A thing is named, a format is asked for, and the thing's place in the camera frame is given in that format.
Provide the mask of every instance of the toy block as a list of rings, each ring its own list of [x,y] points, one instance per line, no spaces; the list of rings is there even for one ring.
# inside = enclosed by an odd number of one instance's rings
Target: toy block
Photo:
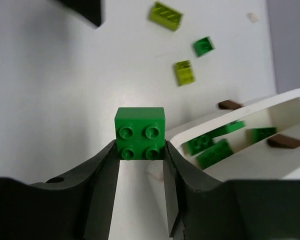
[[[215,145],[212,137],[206,133],[185,143],[187,152],[193,156]]]
[[[257,143],[276,133],[277,133],[276,127],[253,128],[252,129],[253,143]]]
[[[239,104],[232,100],[225,100],[218,103],[219,109],[223,110],[237,110],[243,107],[242,104]]]
[[[196,52],[196,55],[198,57],[201,57],[202,55],[204,55],[204,54],[212,51],[213,49],[215,49],[215,47],[213,46],[213,44],[211,42],[210,37],[208,37],[208,36],[196,41],[193,44],[193,48],[194,48],[194,50]]]
[[[179,86],[191,84],[196,80],[189,60],[177,62],[174,65],[174,71]]]
[[[234,122],[231,122],[231,123],[226,124],[224,126],[218,127],[215,130],[212,130],[210,132],[210,135],[212,136],[212,138],[216,138],[216,137],[219,137],[219,136],[222,136],[222,135],[225,135],[225,134],[232,133],[232,132],[237,131],[239,129],[242,129],[245,126],[246,125],[245,125],[244,121],[234,121]]]
[[[157,1],[154,3],[149,19],[168,29],[176,31],[180,26],[182,17],[182,13]]]
[[[299,139],[283,134],[276,134],[272,137],[269,137],[266,142],[272,148],[296,149],[300,147]]]
[[[119,107],[114,123],[121,159],[164,159],[166,117],[163,107]]]
[[[202,169],[209,168],[210,166],[220,162],[223,159],[234,154],[228,141],[224,138],[218,141],[214,146],[208,148],[199,156],[196,157]]]

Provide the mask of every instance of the yellow-green lego brick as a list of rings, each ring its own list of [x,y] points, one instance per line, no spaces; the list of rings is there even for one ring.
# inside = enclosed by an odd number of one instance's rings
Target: yellow-green lego brick
[[[177,10],[156,1],[149,19],[168,29],[176,31],[181,23],[183,14]]]
[[[196,80],[189,60],[177,62],[174,71],[179,86],[191,84]]]

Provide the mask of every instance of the black object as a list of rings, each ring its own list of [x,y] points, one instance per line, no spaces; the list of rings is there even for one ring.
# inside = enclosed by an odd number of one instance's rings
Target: black object
[[[0,178],[0,240],[107,240],[119,172],[115,141],[46,183]],[[174,240],[300,240],[300,180],[220,182],[170,142],[163,161]]]
[[[81,14],[99,27],[103,23],[102,0],[56,0],[64,6]]]

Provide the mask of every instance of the green lego brick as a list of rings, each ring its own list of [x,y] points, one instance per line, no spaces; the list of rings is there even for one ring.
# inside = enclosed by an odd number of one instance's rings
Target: green lego brick
[[[263,139],[270,137],[277,133],[276,127],[262,127],[262,128],[253,128],[252,129],[252,137],[253,143],[257,143]]]
[[[166,117],[163,107],[119,107],[114,123],[121,159],[164,159]]]
[[[196,52],[196,55],[198,57],[212,51],[213,49],[215,49],[214,45],[212,44],[212,41],[210,39],[210,37],[205,37],[205,38],[202,38],[198,41],[196,41],[194,44],[193,44],[193,48]]]
[[[188,153],[193,156],[215,145],[212,137],[206,133],[185,143]]]
[[[196,157],[202,169],[206,169],[234,154],[228,141],[224,138]]]
[[[180,26],[182,17],[182,13],[157,1],[154,3],[149,18],[157,24],[176,31]]]
[[[225,134],[232,133],[232,132],[237,131],[239,129],[242,129],[245,126],[246,125],[245,125],[244,121],[234,121],[234,122],[231,122],[231,123],[226,124],[224,126],[218,127],[215,130],[212,130],[210,132],[210,135],[213,138],[216,138],[216,137],[219,137],[219,136],[222,136],[222,135],[225,135]]]
[[[174,71],[179,86],[191,84],[196,80],[189,60],[177,62]]]

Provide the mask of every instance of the small dark green block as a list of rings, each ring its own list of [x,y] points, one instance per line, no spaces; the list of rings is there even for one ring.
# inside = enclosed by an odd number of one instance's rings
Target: small dark green block
[[[201,57],[202,55],[212,51],[213,49],[215,49],[214,45],[212,44],[212,41],[210,39],[210,37],[205,37],[205,38],[202,38],[198,41],[196,41],[194,44],[193,44],[193,48],[196,52],[196,55],[198,57]]]
[[[222,135],[232,133],[232,132],[237,131],[239,129],[242,129],[245,126],[246,125],[245,125],[244,121],[234,121],[232,123],[229,123],[229,124],[226,124],[224,126],[218,127],[215,130],[212,130],[210,132],[210,135],[213,138],[216,138],[216,137],[219,137],[219,136],[222,136]]]
[[[201,153],[202,151],[210,148],[213,146],[214,140],[211,138],[211,136],[206,133],[201,136],[198,136],[186,143],[186,148],[188,153],[193,156],[195,154]]]
[[[121,159],[164,159],[166,117],[163,107],[119,107],[114,123]]]
[[[210,166],[220,162],[223,159],[234,154],[228,141],[224,138],[218,141],[214,146],[208,148],[199,156],[196,157],[202,169],[209,168]]]
[[[257,143],[277,133],[276,127],[262,127],[252,129],[253,143]]]

